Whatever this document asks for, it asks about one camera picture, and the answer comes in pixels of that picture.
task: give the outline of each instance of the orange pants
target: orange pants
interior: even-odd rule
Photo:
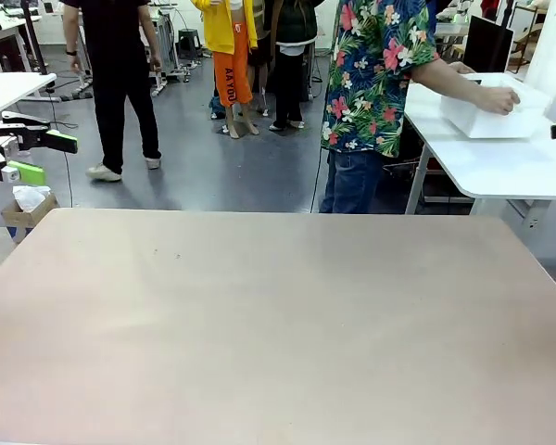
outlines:
[[[247,79],[247,53],[249,39],[247,25],[233,23],[234,54],[214,52],[214,75],[221,103],[230,107],[235,102],[247,104],[251,101],[251,88]]]

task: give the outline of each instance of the black t-shirt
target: black t-shirt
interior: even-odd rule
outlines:
[[[145,58],[140,39],[138,7],[148,0],[62,0],[82,11],[91,63],[102,65],[128,58]]]

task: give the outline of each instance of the dark green jacket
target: dark green jacket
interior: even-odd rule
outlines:
[[[272,30],[273,14],[282,3],[278,15],[274,42],[298,44],[317,37],[315,7],[323,0],[266,0],[265,26]]]

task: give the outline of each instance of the blue jeans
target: blue jeans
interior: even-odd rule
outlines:
[[[320,213],[368,213],[383,174],[383,159],[374,151],[330,151],[325,197]]]

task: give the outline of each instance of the hawaiian shirt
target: hawaiian shirt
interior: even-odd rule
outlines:
[[[435,60],[424,0],[340,0],[322,147],[394,158],[411,69]]]

